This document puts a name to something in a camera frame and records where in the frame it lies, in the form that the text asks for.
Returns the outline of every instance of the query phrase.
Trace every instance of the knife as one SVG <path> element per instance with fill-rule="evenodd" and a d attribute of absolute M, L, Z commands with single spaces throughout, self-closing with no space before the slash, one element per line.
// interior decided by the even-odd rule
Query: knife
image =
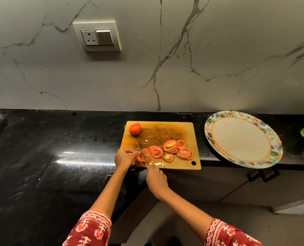
<path fill-rule="evenodd" d="M 138 148 L 140 149 L 141 154 L 143 155 L 144 159 L 146 160 L 146 163 L 149 165 L 149 162 L 147 161 L 147 159 L 146 159 L 145 155 L 143 154 L 143 152 L 142 152 L 142 150 L 141 150 L 141 148 L 140 148 L 139 145 L 138 145 Z"/>

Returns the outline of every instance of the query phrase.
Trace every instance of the person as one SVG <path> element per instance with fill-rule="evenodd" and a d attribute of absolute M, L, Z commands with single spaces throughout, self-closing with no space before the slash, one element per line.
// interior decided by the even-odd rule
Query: person
<path fill-rule="evenodd" d="M 134 164 L 137 151 L 120 149 L 115 155 L 116 170 L 104 190 L 72 229 L 62 246 L 106 246 L 111 232 L 111 215 L 122 181 Z M 181 216 L 204 242 L 205 246 L 262 246 L 241 230 L 214 219 L 175 192 L 167 183 L 166 175 L 154 164 L 147 170 L 147 185 L 159 200 L 167 203 Z"/>

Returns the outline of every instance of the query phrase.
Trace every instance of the countertop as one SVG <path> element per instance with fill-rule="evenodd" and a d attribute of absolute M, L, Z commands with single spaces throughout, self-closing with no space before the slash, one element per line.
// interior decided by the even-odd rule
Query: countertop
<path fill-rule="evenodd" d="M 204 123 L 211 114 L 0 110 L 0 245 L 61 245 L 115 170 L 113 156 L 129 120 L 192 122 L 202 166 L 238 167 L 208 144 Z M 299 133 L 304 115 L 254 116 L 283 142 L 284 156 L 275 166 L 304 170 Z M 129 170 L 113 221 L 145 187 L 145 179 L 145 169 Z"/>

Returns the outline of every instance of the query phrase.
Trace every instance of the sleeve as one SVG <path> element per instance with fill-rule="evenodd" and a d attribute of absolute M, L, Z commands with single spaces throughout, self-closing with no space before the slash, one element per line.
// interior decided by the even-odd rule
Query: sleeve
<path fill-rule="evenodd" d="M 86 211 L 62 246 L 106 246 L 109 241 L 111 224 L 110 218 L 104 212 Z"/>
<path fill-rule="evenodd" d="M 263 246 L 241 230 L 214 219 L 206 233 L 204 246 Z"/>

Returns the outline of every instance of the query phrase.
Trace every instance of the cutting board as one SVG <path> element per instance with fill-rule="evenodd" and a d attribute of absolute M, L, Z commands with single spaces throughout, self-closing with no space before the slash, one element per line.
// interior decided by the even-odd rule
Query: cutting board
<path fill-rule="evenodd" d="M 140 123 L 142 126 L 141 132 L 137 136 L 133 136 L 129 132 L 129 127 L 134 123 Z M 162 147 L 162 145 L 168 140 L 179 139 L 187 141 L 187 147 L 189 147 L 194 153 L 194 158 L 192 160 L 179 158 L 175 154 L 174 160 L 171 163 L 163 161 L 162 158 L 154 159 L 152 156 L 149 158 L 148 162 L 166 169 L 200 170 L 201 163 L 193 123 L 128 121 L 120 148 L 139 150 L 136 141 L 141 149 L 149 148 L 152 145 Z M 135 166 L 147 167 L 147 164 L 137 163 Z"/>

